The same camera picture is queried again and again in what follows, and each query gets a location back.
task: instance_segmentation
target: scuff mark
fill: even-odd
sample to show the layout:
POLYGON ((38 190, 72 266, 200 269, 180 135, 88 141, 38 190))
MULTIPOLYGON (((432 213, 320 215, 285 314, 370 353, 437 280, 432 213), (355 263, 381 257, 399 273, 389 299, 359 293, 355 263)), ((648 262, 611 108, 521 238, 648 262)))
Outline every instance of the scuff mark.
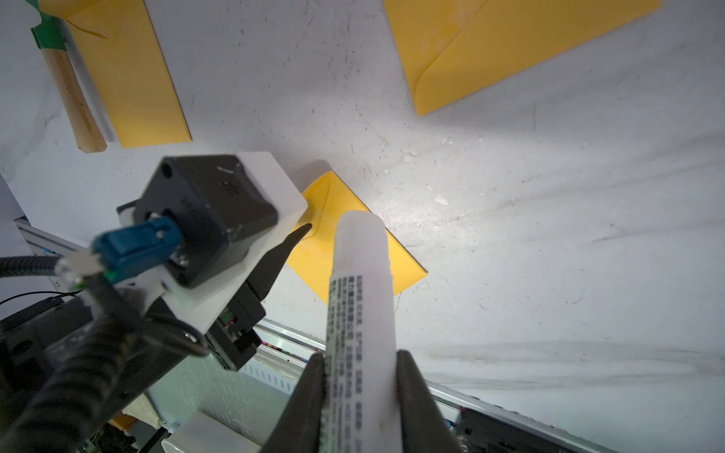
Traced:
POLYGON ((86 30, 85 28, 78 27, 76 24, 74 24, 73 22, 70 22, 68 19, 66 19, 65 22, 68 22, 73 27, 75 27, 77 30, 87 33, 89 35, 96 36, 97 38, 108 39, 105 36, 103 36, 101 33, 96 33, 94 31, 90 31, 90 30, 86 30))
POLYGON ((446 223, 451 223, 451 222, 455 222, 456 220, 459 220, 459 219, 460 219, 461 217, 465 217, 465 216, 467 216, 468 214, 470 214, 470 213, 469 213, 469 212, 466 212, 465 214, 461 214, 461 215, 459 215, 459 216, 458 216, 458 217, 456 217, 456 218, 453 218, 453 219, 448 219, 448 220, 444 220, 443 222, 436 222, 436 226, 441 226, 441 225, 445 225, 446 223))
POLYGON ((443 198, 440 195, 436 195, 436 198, 433 201, 435 201, 438 204, 442 204, 443 206, 448 206, 448 200, 446 200, 445 198, 443 198))

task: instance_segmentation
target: white table surface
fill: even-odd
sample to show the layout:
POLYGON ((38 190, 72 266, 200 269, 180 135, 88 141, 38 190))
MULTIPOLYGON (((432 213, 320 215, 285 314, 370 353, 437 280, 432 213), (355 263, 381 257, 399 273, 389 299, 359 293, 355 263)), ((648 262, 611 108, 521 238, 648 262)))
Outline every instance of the white table surface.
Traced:
MULTIPOLYGON (((34 226, 87 244, 168 154, 327 161, 429 271, 394 301, 428 379, 623 452, 721 450, 725 3, 664 1, 425 117, 380 0, 147 6, 194 141, 95 155, 37 13, 0 7, 0 173, 34 226)), ((265 305, 324 336, 290 269, 265 305)))

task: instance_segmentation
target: envelope flap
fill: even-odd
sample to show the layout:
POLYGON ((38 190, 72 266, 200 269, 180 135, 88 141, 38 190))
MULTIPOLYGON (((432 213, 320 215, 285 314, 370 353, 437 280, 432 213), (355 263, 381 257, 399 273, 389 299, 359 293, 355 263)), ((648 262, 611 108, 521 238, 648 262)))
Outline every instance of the envelope flap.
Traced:
POLYGON ((410 93, 486 0, 384 0, 410 93))
POLYGON ((489 0, 421 75, 415 108, 424 115, 659 6, 660 0, 489 0))

